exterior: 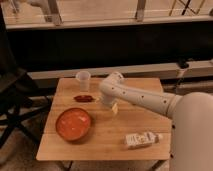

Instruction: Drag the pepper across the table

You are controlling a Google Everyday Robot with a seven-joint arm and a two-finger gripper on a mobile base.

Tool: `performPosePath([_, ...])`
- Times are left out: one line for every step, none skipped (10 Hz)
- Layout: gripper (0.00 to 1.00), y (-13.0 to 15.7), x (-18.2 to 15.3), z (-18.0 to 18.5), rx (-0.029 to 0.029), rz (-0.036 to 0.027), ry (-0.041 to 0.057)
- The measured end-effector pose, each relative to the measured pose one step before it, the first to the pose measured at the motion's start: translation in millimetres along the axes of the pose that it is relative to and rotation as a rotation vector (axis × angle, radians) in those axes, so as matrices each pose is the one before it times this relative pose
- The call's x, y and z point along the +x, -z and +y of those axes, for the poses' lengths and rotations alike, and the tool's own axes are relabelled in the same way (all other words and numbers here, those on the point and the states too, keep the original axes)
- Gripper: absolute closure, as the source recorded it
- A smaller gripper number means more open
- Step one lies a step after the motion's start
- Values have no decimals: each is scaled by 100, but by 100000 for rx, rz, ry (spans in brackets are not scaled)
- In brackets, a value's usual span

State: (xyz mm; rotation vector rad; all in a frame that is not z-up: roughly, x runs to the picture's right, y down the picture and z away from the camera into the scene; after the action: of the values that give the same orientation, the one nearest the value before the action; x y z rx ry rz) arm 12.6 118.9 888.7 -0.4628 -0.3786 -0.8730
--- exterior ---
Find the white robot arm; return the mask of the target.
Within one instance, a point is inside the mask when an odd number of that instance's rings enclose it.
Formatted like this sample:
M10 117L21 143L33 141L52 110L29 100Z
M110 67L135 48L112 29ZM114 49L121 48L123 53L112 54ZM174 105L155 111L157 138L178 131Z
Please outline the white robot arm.
M172 120L170 171L213 171L213 95L160 93L123 84L113 72L99 84L104 105L116 98L141 106Z

